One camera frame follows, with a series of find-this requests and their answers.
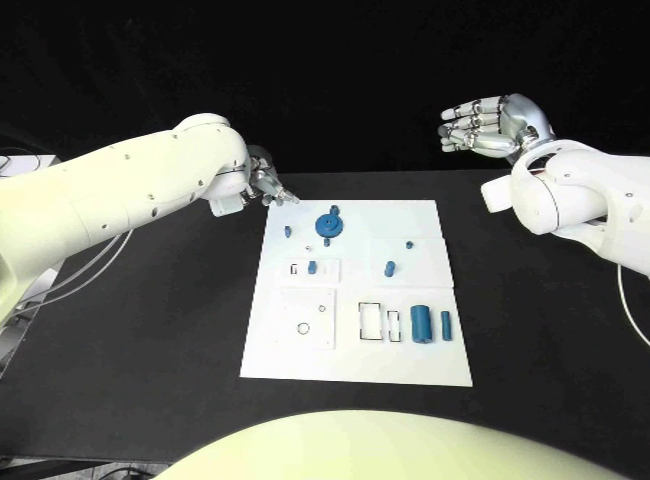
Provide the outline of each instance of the table surface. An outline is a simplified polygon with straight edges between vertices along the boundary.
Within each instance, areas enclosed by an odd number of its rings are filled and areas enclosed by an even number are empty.
[[[650,349],[615,266],[487,213],[480,185],[501,173],[284,175],[305,199],[437,200],[473,388],[241,378],[266,209],[215,218],[200,202],[42,309],[0,384],[0,455],[173,462],[268,420],[372,409],[490,426],[650,478]],[[650,336],[648,282],[624,279]]]

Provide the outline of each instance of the silver robotic hand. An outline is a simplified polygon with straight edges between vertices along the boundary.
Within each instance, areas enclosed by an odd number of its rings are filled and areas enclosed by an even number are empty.
[[[473,150],[513,164],[539,145],[556,140],[548,117],[519,93],[464,103],[442,112],[442,150]]]
[[[271,154],[259,145],[248,145],[249,157],[252,160],[252,172],[249,176],[249,189],[245,192],[246,200],[252,200],[264,193],[262,204],[269,205],[277,202],[281,206],[284,202],[300,203],[300,198],[284,188],[278,180],[277,168]]]

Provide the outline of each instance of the blue cylinder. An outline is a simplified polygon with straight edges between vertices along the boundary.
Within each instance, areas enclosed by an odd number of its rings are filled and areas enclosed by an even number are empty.
[[[393,277],[395,268],[396,268],[396,264],[390,261],[386,262],[385,277]]]
[[[451,317],[450,312],[442,312],[442,340],[451,340]]]
[[[411,307],[411,322],[414,327],[414,342],[432,342],[432,320],[429,318],[429,307],[415,305]]]

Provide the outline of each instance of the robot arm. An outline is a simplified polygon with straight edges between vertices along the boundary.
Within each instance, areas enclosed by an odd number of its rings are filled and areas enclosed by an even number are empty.
[[[474,150],[513,163],[512,174],[483,185],[488,210],[512,207],[536,235],[576,240],[650,276],[650,158],[556,140],[545,114],[519,94],[464,104],[442,118],[457,115],[464,116],[439,127],[442,149]]]
[[[197,199],[216,216],[242,210],[261,192],[265,204],[298,202],[265,157],[223,117],[200,114],[0,181],[0,328],[52,265]]]

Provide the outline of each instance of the small blue part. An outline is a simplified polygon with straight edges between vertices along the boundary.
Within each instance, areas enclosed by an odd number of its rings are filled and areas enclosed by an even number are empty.
[[[432,320],[429,318],[429,307],[426,305],[415,305],[411,307],[411,322],[414,330],[414,342],[432,342]]]
[[[386,262],[385,277],[393,277],[395,268],[396,268],[396,264],[392,261]]]
[[[331,209],[326,215],[323,215],[314,223],[314,229],[317,234],[324,238],[334,238],[343,232],[343,220],[339,216],[339,207],[331,205]]]
[[[451,317],[450,312],[442,312],[442,340],[451,341]]]

